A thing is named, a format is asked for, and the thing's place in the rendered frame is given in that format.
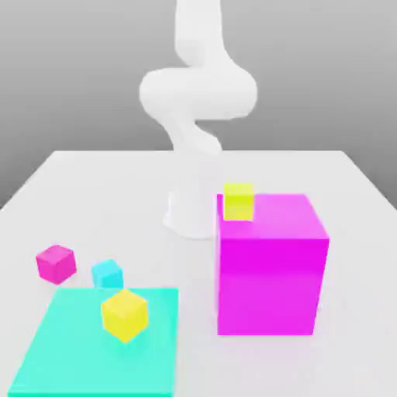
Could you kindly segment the large turquoise box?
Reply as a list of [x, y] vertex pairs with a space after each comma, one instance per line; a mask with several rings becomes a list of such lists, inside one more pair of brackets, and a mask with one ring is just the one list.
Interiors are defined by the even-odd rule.
[[8, 397], [174, 397], [178, 290], [137, 288], [149, 324], [129, 343], [102, 325], [110, 288], [54, 293]]

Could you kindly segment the small pink cube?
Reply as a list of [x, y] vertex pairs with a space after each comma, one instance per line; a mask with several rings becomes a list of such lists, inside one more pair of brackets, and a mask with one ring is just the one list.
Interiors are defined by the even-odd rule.
[[39, 276], [59, 285], [76, 273], [74, 251], [55, 244], [36, 255]]

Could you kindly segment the large magenta box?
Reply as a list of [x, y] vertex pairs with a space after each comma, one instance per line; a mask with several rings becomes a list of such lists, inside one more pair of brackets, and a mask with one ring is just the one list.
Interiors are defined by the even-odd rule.
[[251, 221], [226, 221], [217, 196], [217, 332], [311, 335], [330, 238], [308, 197], [257, 194]]

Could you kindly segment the small lime yellow cube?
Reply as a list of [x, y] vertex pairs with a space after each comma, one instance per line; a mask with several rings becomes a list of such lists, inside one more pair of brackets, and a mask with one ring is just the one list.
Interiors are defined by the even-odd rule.
[[223, 218], [226, 221], [252, 221], [254, 188], [251, 183], [226, 182], [223, 189]]

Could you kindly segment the small cyan cube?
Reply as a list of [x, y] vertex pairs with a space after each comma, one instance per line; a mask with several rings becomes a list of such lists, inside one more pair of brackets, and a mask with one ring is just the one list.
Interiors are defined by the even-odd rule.
[[113, 259], [95, 264], [91, 275], [96, 288], [123, 288], [123, 270]]

